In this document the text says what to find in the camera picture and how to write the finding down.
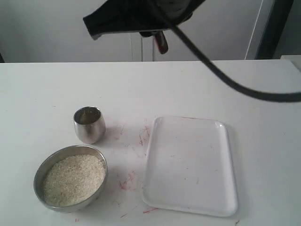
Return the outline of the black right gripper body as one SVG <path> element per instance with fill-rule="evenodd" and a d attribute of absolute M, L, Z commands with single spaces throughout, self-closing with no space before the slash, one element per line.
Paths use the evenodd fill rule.
<path fill-rule="evenodd" d="M 157 32 L 169 26 L 160 16 L 163 13 L 174 25 L 192 16 L 202 0 L 107 0 L 83 22 L 96 40 L 104 34 Z"/>

